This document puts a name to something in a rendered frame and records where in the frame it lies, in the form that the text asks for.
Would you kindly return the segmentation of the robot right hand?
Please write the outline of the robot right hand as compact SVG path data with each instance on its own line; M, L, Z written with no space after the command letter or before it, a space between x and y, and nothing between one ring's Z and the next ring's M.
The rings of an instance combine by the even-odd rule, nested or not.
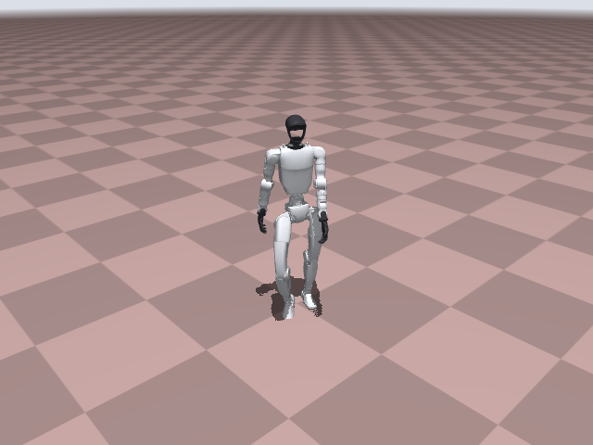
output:
M265 230L266 228L263 226L266 226L265 224L263 224L263 216L266 215L266 210L265 209L260 209L260 211L258 211L258 222L259 222L259 230L263 233L263 234L267 234L267 231Z

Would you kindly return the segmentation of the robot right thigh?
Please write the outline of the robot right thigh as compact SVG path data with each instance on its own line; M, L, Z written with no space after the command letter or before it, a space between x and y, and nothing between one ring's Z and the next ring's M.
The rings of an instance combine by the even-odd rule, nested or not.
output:
M287 266L287 253L291 236L291 220L288 211L279 215L274 221L274 261L278 279L288 281L291 270Z

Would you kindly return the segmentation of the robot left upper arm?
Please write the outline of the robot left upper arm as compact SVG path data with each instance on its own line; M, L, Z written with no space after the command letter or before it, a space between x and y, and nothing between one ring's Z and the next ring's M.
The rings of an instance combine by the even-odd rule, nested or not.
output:
M314 158L316 159L314 162L316 179L314 179L313 185L316 189L325 189L325 151L320 146L312 146L312 149L314 152Z

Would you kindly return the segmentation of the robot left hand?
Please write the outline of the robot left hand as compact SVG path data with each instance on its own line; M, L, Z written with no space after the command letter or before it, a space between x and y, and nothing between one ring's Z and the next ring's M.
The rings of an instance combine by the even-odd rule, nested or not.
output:
M319 219L319 222L322 222L322 239L319 242L319 244L323 244L327 238L328 238L328 224L327 224L328 218L326 215L325 211L321 212L321 218Z

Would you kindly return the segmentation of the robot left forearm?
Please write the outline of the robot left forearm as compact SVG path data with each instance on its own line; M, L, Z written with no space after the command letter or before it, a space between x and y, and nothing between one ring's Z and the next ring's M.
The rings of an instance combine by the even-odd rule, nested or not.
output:
M326 181L326 179L325 179ZM328 216L328 212L327 212L327 181L326 181L326 187L323 190L319 190L318 192L316 192L316 196L317 196L317 209L318 209L318 213L317 216L320 219L321 218L321 212L325 211L326 215Z

